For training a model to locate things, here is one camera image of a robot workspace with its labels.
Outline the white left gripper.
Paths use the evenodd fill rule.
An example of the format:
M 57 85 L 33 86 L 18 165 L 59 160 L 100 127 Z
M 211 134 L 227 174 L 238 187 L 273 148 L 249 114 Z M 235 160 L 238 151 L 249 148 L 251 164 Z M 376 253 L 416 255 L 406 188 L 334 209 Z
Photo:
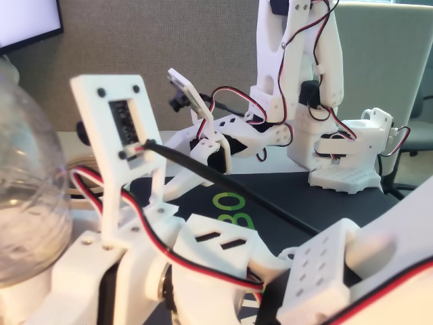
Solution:
M 26 324 L 98 324 L 110 316 L 112 324 L 144 324 L 159 303 L 165 300 L 165 282 L 182 270 L 158 253 L 144 228 L 120 230 L 120 246 L 104 244 L 95 232 L 84 232 L 55 263 L 51 290 Z

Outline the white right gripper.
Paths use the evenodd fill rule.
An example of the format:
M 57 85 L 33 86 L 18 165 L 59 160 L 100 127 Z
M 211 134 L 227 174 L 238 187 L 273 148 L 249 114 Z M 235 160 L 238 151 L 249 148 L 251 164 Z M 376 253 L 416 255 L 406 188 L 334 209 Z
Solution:
M 193 125 L 178 131 L 162 131 L 162 143 L 174 150 L 190 150 L 190 142 L 196 138 L 198 126 Z M 218 171 L 231 174 L 231 148 L 222 133 L 203 137 L 191 150 L 190 156 Z M 174 200 L 198 186 L 210 186 L 210 181 L 190 170 L 182 169 L 163 187 L 163 200 Z

